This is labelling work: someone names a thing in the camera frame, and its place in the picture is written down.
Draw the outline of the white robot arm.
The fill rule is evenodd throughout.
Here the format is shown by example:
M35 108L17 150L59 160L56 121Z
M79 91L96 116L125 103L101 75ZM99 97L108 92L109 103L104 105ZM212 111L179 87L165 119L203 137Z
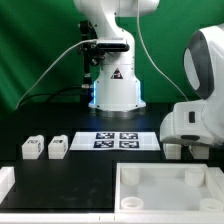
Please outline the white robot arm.
M97 40L92 50L100 64L89 107L111 115L144 108L134 73L135 41L117 26L117 17L152 13L160 0L73 0L90 21ZM199 96L180 102L162 121L160 141L180 145L224 145L224 23L196 31L183 57L187 79Z

